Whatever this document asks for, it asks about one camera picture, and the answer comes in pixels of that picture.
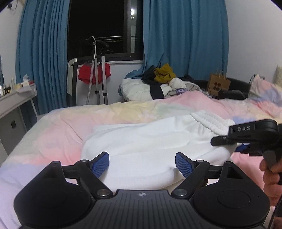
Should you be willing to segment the person's right hand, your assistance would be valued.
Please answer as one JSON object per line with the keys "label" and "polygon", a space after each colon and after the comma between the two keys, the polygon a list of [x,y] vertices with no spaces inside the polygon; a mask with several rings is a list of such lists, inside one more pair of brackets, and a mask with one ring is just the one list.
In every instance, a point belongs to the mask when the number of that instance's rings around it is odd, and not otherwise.
{"label": "person's right hand", "polygon": [[274,164],[271,169],[268,168],[266,160],[260,163],[260,170],[264,172],[264,192],[270,199],[271,206],[276,206],[281,197],[281,185],[278,184],[280,180],[279,173],[282,172],[281,160]]}

